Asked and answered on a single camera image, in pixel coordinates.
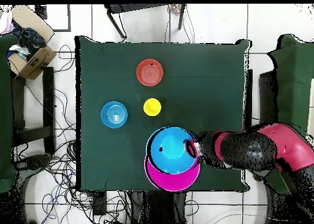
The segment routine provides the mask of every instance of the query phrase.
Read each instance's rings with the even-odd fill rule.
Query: green surface
[[[305,137],[314,78],[314,43],[298,42],[287,34],[281,41],[281,49],[270,55],[277,65],[278,121],[290,124]]]
[[[145,146],[162,126],[202,130],[242,129],[244,52],[249,42],[213,44],[95,43],[80,37],[81,189],[155,190],[144,173]],[[147,58],[163,67],[154,87],[140,84],[137,65]],[[143,111],[148,98],[161,102],[161,113]],[[118,129],[106,127],[101,109],[119,101],[128,120]],[[238,170],[203,166],[190,190],[245,191]]]
[[[7,51],[17,43],[14,35],[0,36],[0,193],[10,189],[16,175],[11,163],[13,104]]]

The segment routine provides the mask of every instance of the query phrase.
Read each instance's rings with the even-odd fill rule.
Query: green table
[[[147,139],[162,126],[202,130],[242,129],[246,40],[235,45],[118,44],[75,38],[80,51],[81,190],[155,190],[144,173]],[[143,86],[137,65],[153,58],[163,67],[162,81]],[[148,98],[161,102],[156,117],[143,112]],[[119,101],[128,110],[118,129],[106,127],[101,109]],[[245,191],[241,171],[202,166],[189,190]]]

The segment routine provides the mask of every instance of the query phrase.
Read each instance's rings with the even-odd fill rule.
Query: floor
[[[249,68],[253,69],[253,118],[257,124],[259,118],[258,78],[263,72],[274,68],[267,52],[276,48],[277,39],[285,33],[295,34],[303,41],[314,40],[314,9],[310,4],[190,4],[188,13],[193,24],[195,38],[198,43],[234,44],[239,39],[249,39],[252,47],[249,58]],[[121,37],[109,21],[103,5],[70,5],[71,14],[67,14],[67,5],[47,5],[46,22],[56,30],[55,35],[48,42],[57,56],[49,66],[55,70],[61,69],[74,57],[74,36],[88,36],[98,42],[119,42]],[[120,25],[118,15],[114,19]],[[128,35],[127,42],[164,42],[169,15],[167,7],[154,7],[121,14],[124,29]],[[171,42],[187,43],[191,41],[192,26],[187,12],[184,14],[184,29],[177,29],[178,16],[171,14]],[[166,42],[169,41],[169,28]],[[42,101],[41,76],[35,81],[27,81],[29,88]],[[55,74],[55,88],[67,95],[68,104],[66,117],[75,123],[75,64],[68,70]],[[42,108],[31,92],[26,88],[26,127],[42,126]],[[56,96],[66,102],[62,93]],[[56,136],[68,127],[64,116],[63,106],[56,99],[56,120],[59,125]],[[75,139],[73,129],[64,130],[67,140]],[[57,146],[64,142],[64,136],[56,138]],[[43,141],[34,141],[23,153],[32,155],[44,152]],[[58,151],[61,156],[66,152],[63,148]],[[187,194],[186,219],[188,224],[263,224],[267,210],[267,198],[264,185],[256,182],[249,172],[245,172],[245,181],[250,190],[245,193],[234,192],[198,192]],[[52,175],[43,171],[32,177],[26,191],[26,213],[29,219],[41,223],[46,217],[44,209],[51,209],[48,193],[56,191],[57,183]],[[108,192],[108,199],[116,196],[115,191]],[[59,224],[61,217],[67,214],[67,220],[62,224],[92,224],[84,212],[71,208],[64,200],[58,201],[53,214],[44,224]],[[118,198],[108,202],[109,210],[117,208]],[[124,221],[124,214],[119,214],[119,220]]]

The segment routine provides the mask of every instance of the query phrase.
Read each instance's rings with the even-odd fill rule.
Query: green tablecloth
[[[8,49],[18,43],[12,34],[0,36],[0,193],[12,186],[16,170],[11,163],[13,104]]]
[[[147,140],[162,126],[202,130],[242,129],[244,52],[249,42],[215,44],[115,44],[75,38],[81,68],[81,190],[155,190],[144,173]],[[140,84],[137,65],[153,58],[163,67],[154,87]],[[161,113],[143,112],[148,98]],[[119,101],[128,110],[118,129],[100,118],[103,105]],[[241,172],[202,166],[190,190],[245,191]]]

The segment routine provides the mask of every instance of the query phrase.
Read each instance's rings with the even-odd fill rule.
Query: chair
[[[12,34],[0,36],[0,224],[28,224],[25,214],[28,180],[48,165],[55,152],[53,68],[45,68],[42,76],[44,126],[24,129],[25,80],[15,79],[6,58],[9,47],[17,42]],[[33,155],[13,163],[12,148],[42,138],[46,155]]]
[[[129,12],[133,10],[140,10],[140,9],[156,7],[156,6],[165,6],[165,5],[167,4],[104,4],[105,8],[107,9],[107,15],[110,21],[112,22],[115,29],[118,31],[119,35],[123,39],[126,39],[127,36],[122,33],[116,21],[113,19],[112,14],[120,14],[123,12]],[[180,18],[179,18],[179,25],[178,25],[179,30],[181,30],[181,27],[182,27],[183,12],[185,9],[185,5],[186,4],[181,4],[181,11],[180,11]]]

